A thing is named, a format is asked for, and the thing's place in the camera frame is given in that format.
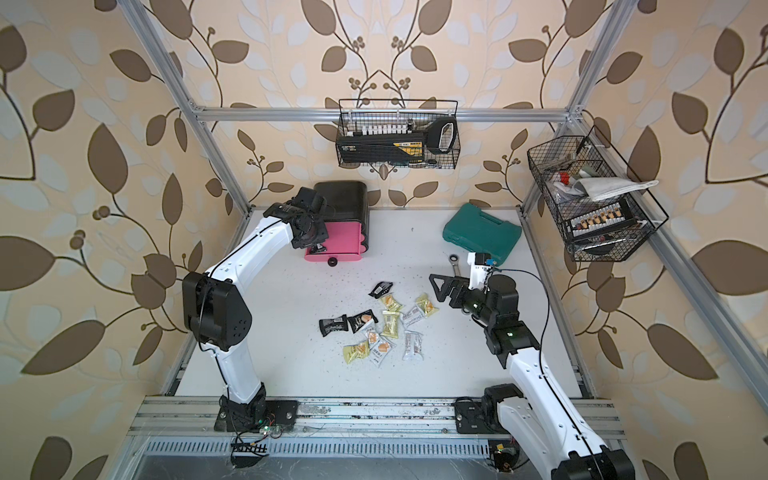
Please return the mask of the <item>black cookie packet top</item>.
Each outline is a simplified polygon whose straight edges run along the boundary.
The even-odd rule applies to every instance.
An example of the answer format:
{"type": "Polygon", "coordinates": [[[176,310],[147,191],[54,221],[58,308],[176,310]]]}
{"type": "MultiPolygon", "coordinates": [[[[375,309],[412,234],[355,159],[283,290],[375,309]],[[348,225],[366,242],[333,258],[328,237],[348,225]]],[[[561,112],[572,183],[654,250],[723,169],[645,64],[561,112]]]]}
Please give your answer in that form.
{"type": "Polygon", "coordinates": [[[393,287],[393,283],[390,281],[380,281],[369,292],[369,296],[375,299],[380,299],[387,295],[393,287]]]}

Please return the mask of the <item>black cookie packet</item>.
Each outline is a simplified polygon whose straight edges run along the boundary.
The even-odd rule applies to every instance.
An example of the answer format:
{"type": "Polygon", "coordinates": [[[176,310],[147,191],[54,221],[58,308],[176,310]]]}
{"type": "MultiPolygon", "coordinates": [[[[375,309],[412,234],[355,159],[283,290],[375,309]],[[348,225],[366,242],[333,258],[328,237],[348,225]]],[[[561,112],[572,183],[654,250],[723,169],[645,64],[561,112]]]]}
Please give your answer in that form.
{"type": "Polygon", "coordinates": [[[378,323],[378,319],[373,313],[373,310],[368,309],[358,314],[348,316],[347,322],[351,332],[356,334],[364,328],[375,326],[378,323]]]}
{"type": "Polygon", "coordinates": [[[318,321],[318,326],[323,337],[327,337],[334,332],[347,332],[349,330],[349,323],[346,315],[320,319],[318,321]]]}
{"type": "Polygon", "coordinates": [[[393,287],[393,283],[390,281],[380,281],[369,292],[369,296],[375,299],[380,299],[387,295],[393,287]]]}

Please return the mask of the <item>pink bottom drawer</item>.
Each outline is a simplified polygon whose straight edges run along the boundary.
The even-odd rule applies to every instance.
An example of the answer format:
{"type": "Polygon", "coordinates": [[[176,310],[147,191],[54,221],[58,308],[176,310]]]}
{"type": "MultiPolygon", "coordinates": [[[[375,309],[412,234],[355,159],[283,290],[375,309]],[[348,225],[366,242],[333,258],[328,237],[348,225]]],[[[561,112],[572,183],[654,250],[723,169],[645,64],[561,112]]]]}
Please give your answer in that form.
{"type": "Polygon", "coordinates": [[[343,262],[357,262],[367,248],[362,224],[357,221],[326,223],[328,238],[319,246],[308,248],[304,259],[311,263],[325,263],[335,267],[343,262]]]}

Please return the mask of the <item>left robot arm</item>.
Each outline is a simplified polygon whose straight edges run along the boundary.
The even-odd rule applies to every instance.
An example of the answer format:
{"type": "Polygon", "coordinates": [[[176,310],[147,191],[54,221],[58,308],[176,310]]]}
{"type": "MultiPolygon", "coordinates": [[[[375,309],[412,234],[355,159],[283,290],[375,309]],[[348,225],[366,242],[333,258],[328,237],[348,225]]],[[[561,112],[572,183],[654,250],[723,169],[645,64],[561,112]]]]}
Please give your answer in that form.
{"type": "Polygon", "coordinates": [[[244,294],[284,247],[306,249],[328,239],[325,208],[320,193],[300,188],[289,201],[267,208],[255,229],[224,259],[203,273],[186,274],[182,281],[185,328],[213,356],[225,397],[237,404],[252,403],[263,387],[247,344],[253,316],[244,294]]]}

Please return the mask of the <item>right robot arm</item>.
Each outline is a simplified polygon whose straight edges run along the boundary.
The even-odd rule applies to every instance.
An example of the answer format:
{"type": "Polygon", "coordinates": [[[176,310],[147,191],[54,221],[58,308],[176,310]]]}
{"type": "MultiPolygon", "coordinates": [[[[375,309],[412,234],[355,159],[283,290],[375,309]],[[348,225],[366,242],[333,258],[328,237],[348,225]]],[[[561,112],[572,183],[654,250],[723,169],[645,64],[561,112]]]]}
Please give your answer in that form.
{"type": "Polygon", "coordinates": [[[521,320],[514,279],[482,273],[429,276],[436,300],[468,313],[483,328],[486,345],[511,377],[485,389],[482,419],[504,430],[544,479],[634,479],[622,449],[610,448],[587,424],[545,361],[542,341],[521,320]]]}

